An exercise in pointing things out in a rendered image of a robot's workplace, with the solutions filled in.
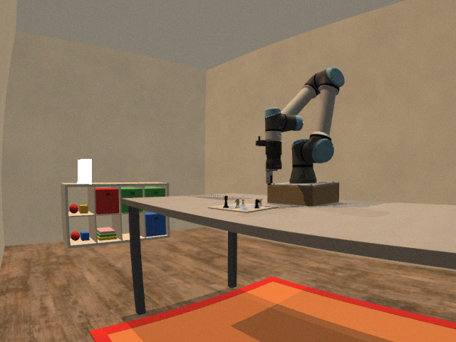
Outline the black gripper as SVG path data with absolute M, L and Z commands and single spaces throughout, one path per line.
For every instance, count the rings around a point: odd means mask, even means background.
M 266 131 L 265 140 L 256 141 L 257 146 L 266 145 L 266 183 L 273 183 L 273 171 L 281 169 L 281 131 Z

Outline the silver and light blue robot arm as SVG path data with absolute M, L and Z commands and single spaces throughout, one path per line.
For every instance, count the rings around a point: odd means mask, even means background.
M 313 133 L 309 139 L 292 142 L 292 172 L 289 183 L 315 183 L 313 163 L 328 162 L 333 157 L 334 147 L 329 135 L 335 98 L 344 82 L 344 76 L 338 68 L 327 68 L 313 75 L 285 109 L 265 110 L 265 132 L 300 131 L 304 123 L 302 117 L 297 116 L 298 113 L 312 98 L 320 94 Z

